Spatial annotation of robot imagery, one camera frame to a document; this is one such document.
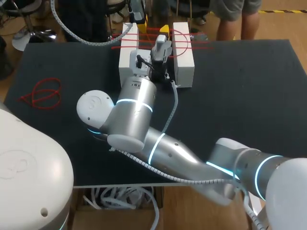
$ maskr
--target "black cable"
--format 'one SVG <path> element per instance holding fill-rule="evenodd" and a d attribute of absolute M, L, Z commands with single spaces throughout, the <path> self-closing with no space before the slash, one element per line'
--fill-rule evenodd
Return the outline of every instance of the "black cable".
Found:
<path fill-rule="evenodd" d="M 144 63 L 144 64 L 147 65 L 149 68 L 151 68 L 152 71 L 158 72 L 159 74 L 161 74 L 161 75 L 164 76 L 165 78 L 167 77 L 167 74 L 166 74 L 166 73 L 162 73 L 162 72 L 160 72 L 160 71 L 155 70 L 154 67 L 153 67 L 153 65 L 152 65 L 151 63 L 145 61 L 140 55 L 137 55 L 136 58 L 137 58 L 137 60 L 138 60 L 139 62 Z"/>

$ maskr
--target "screw hole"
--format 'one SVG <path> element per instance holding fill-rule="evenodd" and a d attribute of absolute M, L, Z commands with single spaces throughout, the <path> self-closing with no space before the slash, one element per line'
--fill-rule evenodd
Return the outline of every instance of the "screw hole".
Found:
<path fill-rule="evenodd" d="M 43 216 L 43 217 L 47 217 L 48 216 L 48 210 L 46 208 L 42 208 L 40 210 L 40 214 Z"/>

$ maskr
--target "white cable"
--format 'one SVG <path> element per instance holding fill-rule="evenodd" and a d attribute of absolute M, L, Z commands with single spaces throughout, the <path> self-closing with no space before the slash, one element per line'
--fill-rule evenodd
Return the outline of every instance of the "white cable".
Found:
<path fill-rule="evenodd" d="M 115 43 L 117 41 L 119 41 L 123 36 L 125 36 L 129 31 L 130 29 L 132 28 L 132 24 L 129 23 L 127 25 L 127 29 L 118 37 L 114 38 L 113 40 L 111 41 L 108 41 L 108 42 L 88 42 L 88 41 L 85 41 L 83 40 L 82 38 L 78 37 L 76 34 L 74 34 L 69 28 L 66 27 L 66 25 L 61 21 L 61 19 L 58 17 L 58 14 L 56 12 L 56 8 L 55 8 L 55 0 L 51 0 L 50 1 L 50 6 L 51 6 L 51 11 L 52 11 L 52 14 L 54 16 L 54 18 L 56 19 L 56 21 L 60 24 L 60 26 L 70 35 L 72 36 L 73 38 L 75 38 L 76 40 L 78 40 L 79 42 L 82 42 L 84 44 L 87 44 L 87 45 L 90 45 L 90 46 L 107 46 L 107 45 L 110 45 L 112 43 Z"/>
<path fill-rule="evenodd" d="M 171 114 L 169 115 L 168 117 L 168 120 L 162 130 L 162 133 L 165 133 L 167 128 L 168 128 L 168 125 L 169 123 L 171 122 L 175 112 L 176 112 L 176 109 L 177 109 L 177 106 L 178 106 L 178 92 L 177 92 L 177 86 L 176 86 L 176 83 L 174 80 L 171 81 L 171 84 L 172 84 L 172 88 L 173 88 L 173 92 L 174 92 L 174 98 L 175 98 L 175 102 L 174 102 L 174 107 L 173 107 L 173 110 L 171 112 Z"/>
<path fill-rule="evenodd" d="M 146 193 L 150 199 L 153 201 L 153 207 L 154 207 L 154 212 L 155 212 L 155 218 L 154 218 L 154 222 L 152 224 L 152 227 L 150 228 L 150 230 L 155 230 L 155 228 L 157 227 L 158 225 L 158 222 L 159 222 L 159 208 L 158 208 L 158 204 L 157 204 L 157 201 L 155 200 L 153 194 L 151 192 L 149 192 L 148 190 L 142 188 L 142 187 L 138 187 L 137 188 L 138 190 L 141 190 L 142 192 Z"/>
<path fill-rule="evenodd" d="M 141 161 L 140 159 L 138 159 L 137 157 L 133 156 L 132 154 L 128 153 L 128 152 L 124 152 L 124 151 L 120 151 L 117 150 L 121 153 L 123 153 L 125 156 L 129 157 L 130 159 L 134 160 L 135 162 L 137 162 L 138 164 L 144 166 L 145 168 L 149 169 L 150 171 L 165 177 L 169 180 L 178 182 L 178 183 L 182 183 L 182 184 L 232 184 L 234 186 L 236 186 L 237 188 L 241 189 L 244 192 L 244 209 L 246 211 L 246 213 L 249 215 L 249 217 L 251 218 L 251 220 L 253 221 L 253 223 L 255 224 L 256 228 L 258 230 L 265 230 L 265 228 L 263 227 L 263 225 L 261 224 L 261 222 L 258 220 L 258 217 L 255 215 L 255 213 L 253 212 L 253 210 L 249 207 L 249 196 L 248 196 L 248 191 L 243 187 L 243 185 L 241 185 L 240 183 L 238 183 L 237 181 L 234 181 L 233 179 L 214 179 L 214 180 L 199 180 L 199 181 L 194 181 L 194 180 L 186 180 L 186 179 L 182 179 L 182 178 L 178 178 L 178 177 L 174 177 L 171 175 L 168 175 L 154 167 L 152 167 L 151 165 Z"/>
<path fill-rule="evenodd" d="M 141 204 L 142 201 L 145 200 L 147 203 L 148 201 L 145 198 L 144 194 L 149 196 L 149 201 L 152 200 L 153 207 L 155 211 L 155 218 L 152 224 L 151 230 L 155 230 L 158 222 L 159 222 L 159 208 L 157 201 L 154 197 L 154 189 L 151 187 L 152 192 L 142 188 L 142 187 L 113 187 L 113 188 L 105 188 L 101 195 L 100 195 L 100 202 L 103 204 L 103 207 L 100 207 L 97 202 L 96 198 L 99 195 L 100 188 L 97 188 L 96 192 L 95 189 L 91 189 L 91 199 L 88 199 L 85 195 L 83 196 L 84 200 L 90 204 L 93 208 L 97 210 L 101 209 L 137 209 Z M 134 193 L 137 194 L 137 199 L 132 199 L 131 195 Z M 127 198 L 130 198 L 131 204 L 127 202 Z"/>

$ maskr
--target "yellow object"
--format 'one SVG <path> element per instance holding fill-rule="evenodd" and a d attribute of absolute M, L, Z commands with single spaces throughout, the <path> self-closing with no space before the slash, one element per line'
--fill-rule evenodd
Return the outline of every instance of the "yellow object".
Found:
<path fill-rule="evenodd" d="M 138 29 L 142 34 L 147 33 L 147 21 L 148 21 L 148 17 L 146 15 L 146 19 L 145 19 L 145 23 L 144 24 L 138 24 Z"/>
<path fill-rule="evenodd" d="M 271 11 L 259 11 L 259 13 L 307 13 L 306 10 L 271 10 Z"/>
<path fill-rule="evenodd" d="M 160 33 L 164 33 L 165 35 L 167 35 L 167 39 L 169 40 L 169 27 L 168 27 L 168 25 L 164 25 L 160 29 Z"/>

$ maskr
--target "chair base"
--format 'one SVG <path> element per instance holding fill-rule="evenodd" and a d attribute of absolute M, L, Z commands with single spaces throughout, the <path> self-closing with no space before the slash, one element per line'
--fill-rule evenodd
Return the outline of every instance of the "chair base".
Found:
<path fill-rule="evenodd" d="M 24 51 L 28 43 L 54 42 L 57 34 L 44 26 L 33 26 L 33 32 L 26 27 L 17 32 L 12 40 L 15 49 Z"/>

